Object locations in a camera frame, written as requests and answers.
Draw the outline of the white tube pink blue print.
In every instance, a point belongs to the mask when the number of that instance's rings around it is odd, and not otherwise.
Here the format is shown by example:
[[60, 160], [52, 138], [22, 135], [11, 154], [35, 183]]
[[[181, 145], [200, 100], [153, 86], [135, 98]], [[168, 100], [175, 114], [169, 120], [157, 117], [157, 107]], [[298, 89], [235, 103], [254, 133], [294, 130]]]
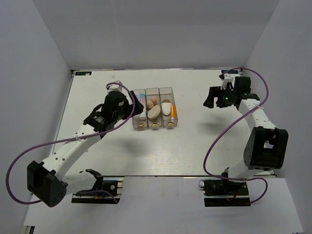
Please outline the white tube pink blue print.
[[140, 120], [146, 120], [146, 96], [145, 96], [145, 94], [144, 93], [139, 93], [138, 94], [138, 100], [139, 100], [139, 102], [143, 106], [143, 111], [139, 115], [139, 119]]

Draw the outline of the beige makeup sponge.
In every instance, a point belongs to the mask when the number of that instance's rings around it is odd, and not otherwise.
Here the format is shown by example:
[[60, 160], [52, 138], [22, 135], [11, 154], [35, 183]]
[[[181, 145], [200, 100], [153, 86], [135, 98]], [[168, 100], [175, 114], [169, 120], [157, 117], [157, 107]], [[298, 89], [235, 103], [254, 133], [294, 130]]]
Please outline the beige makeup sponge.
[[156, 97], [152, 97], [151, 98], [151, 102], [153, 103], [153, 105], [157, 105], [157, 98]]
[[148, 109], [152, 109], [152, 108], [154, 107], [154, 103], [153, 103], [151, 100], [148, 100], [148, 101], [146, 102], [146, 107], [147, 107]]

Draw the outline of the round cream powder puff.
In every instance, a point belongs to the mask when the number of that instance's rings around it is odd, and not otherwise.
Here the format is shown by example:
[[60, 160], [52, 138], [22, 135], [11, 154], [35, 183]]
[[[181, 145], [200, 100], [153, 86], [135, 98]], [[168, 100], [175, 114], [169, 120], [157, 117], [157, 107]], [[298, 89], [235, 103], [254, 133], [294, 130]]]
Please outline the round cream powder puff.
[[161, 112], [161, 107], [159, 105], [155, 105], [153, 108], [148, 110], [147, 117], [149, 119], [155, 119]]

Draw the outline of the orange tube white cap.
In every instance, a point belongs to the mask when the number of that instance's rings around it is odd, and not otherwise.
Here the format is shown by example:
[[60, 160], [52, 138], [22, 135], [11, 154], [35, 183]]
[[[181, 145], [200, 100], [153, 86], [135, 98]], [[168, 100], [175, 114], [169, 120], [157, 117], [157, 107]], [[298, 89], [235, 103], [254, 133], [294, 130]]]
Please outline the orange tube white cap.
[[172, 103], [171, 104], [171, 113], [170, 113], [170, 116], [171, 116], [171, 120], [175, 119], [176, 118], [176, 108], [175, 108], [175, 105]]

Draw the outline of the white oval compact case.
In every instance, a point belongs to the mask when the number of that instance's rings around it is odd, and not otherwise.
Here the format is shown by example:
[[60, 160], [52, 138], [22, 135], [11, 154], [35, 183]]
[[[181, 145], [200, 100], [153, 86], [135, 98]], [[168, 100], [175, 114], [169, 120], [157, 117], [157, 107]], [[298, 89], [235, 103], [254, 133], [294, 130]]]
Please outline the white oval compact case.
[[162, 108], [162, 114], [164, 116], [170, 116], [171, 115], [172, 103], [170, 102], [170, 100], [168, 100], [168, 99], [163, 100], [163, 102], [161, 104], [161, 108]]

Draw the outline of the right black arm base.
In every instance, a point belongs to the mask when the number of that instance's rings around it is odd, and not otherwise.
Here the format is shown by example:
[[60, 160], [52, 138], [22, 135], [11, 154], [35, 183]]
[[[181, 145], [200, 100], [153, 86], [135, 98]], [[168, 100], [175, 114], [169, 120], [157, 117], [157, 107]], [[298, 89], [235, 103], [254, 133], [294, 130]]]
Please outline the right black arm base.
[[198, 185], [204, 192], [205, 207], [244, 207], [251, 205], [246, 182], [202, 179]]

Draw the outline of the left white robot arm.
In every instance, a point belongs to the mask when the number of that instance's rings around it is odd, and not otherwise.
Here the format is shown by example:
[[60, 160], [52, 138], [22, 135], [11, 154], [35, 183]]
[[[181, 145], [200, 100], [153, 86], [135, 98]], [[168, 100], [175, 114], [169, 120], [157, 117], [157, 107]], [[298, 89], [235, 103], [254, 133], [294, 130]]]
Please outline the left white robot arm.
[[72, 193], [111, 196], [111, 192], [103, 189], [103, 176], [99, 172], [93, 169], [79, 171], [74, 175], [68, 175], [67, 172], [119, 120], [126, 120], [143, 112], [143, 105], [135, 92], [130, 91], [129, 95], [134, 99], [133, 103], [129, 103], [121, 91], [110, 91], [104, 103], [96, 106], [83, 121], [76, 133], [78, 138], [64, 143], [42, 162], [32, 161], [27, 167], [28, 190], [48, 207], [58, 205], [66, 195]]

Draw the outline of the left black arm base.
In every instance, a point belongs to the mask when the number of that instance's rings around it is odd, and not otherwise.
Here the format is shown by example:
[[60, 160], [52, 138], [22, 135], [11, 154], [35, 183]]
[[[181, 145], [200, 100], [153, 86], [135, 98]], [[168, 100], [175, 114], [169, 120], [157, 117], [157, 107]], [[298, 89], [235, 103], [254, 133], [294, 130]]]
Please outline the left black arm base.
[[123, 177], [103, 177], [90, 190], [74, 193], [71, 203], [118, 204], [123, 191], [123, 181]]

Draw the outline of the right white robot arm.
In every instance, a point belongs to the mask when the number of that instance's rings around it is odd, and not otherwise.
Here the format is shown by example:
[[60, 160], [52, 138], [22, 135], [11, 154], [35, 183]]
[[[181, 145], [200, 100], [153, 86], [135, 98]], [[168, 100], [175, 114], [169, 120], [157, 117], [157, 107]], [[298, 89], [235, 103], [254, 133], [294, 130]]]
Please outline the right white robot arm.
[[280, 169], [284, 164], [289, 134], [277, 128], [262, 109], [257, 94], [251, 93], [250, 77], [221, 75], [222, 84], [210, 87], [204, 106], [225, 108], [235, 106], [251, 131], [243, 152], [243, 159], [222, 173], [220, 188], [232, 194], [238, 183], [263, 172]]

